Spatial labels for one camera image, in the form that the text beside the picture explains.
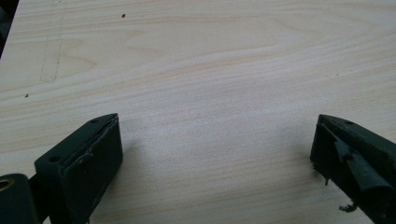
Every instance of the wood grain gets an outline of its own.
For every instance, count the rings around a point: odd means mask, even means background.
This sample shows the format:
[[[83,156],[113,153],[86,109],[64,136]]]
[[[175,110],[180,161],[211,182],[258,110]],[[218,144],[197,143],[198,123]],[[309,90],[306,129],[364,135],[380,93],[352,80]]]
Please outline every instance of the wood grain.
[[[394,1],[21,0],[0,175],[118,112],[91,223],[371,223],[308,156],[320,113],[396,141],[395,62]]]

